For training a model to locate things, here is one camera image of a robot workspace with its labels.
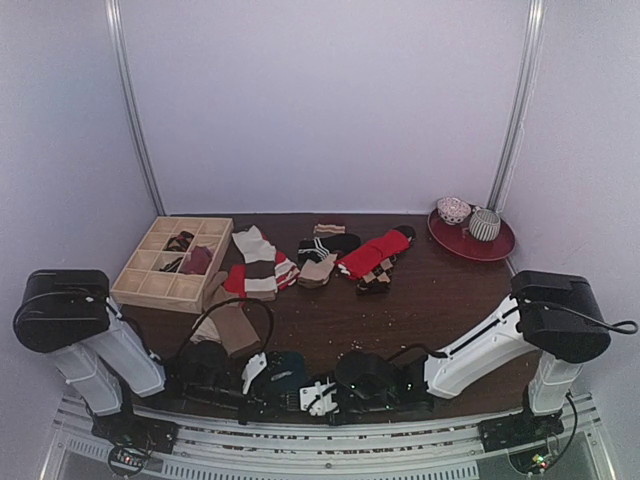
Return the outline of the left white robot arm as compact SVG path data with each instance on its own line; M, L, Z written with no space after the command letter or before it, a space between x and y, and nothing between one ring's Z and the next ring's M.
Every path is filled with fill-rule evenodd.
M250 357L235 380L214 354L217 343L204 336L215 313L246 302L229 298L208 307L164 359L122 314L104 272L44 269L28 276L12 328L22 346L50 358L90 412L105 417L111 434L133 444L143 436L144 424L125 406L132 396L154 408L186 398L228 409L253 403L251 388L267 369L267 354Z

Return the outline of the dark teal sock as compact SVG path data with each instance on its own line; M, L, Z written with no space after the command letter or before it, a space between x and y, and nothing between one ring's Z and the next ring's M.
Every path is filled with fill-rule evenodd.
M276 397L290 392L297 393L307 382L305 358L299 352L269 352L267 360L264 388L267 396Z

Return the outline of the argyle black red orange sock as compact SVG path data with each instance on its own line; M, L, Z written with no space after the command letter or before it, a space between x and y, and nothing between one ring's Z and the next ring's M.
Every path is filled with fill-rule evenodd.
M164 250L168 252L180 252L185 253L188 251L192 241L194 240L195 235L188 231L181 231L176 236L171 237L165 247Z

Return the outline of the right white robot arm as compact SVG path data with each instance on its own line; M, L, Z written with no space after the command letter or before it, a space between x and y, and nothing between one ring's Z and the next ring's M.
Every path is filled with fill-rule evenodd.
M439 350L399 366L374 353L350 351L325 380L286 396L293 411L342 422L349 414L430 410L510 361L538 351L523 412L513 419L519 440L535 440L561 409L584 364L611 344L589 281L581 276L526 270L482 322Z

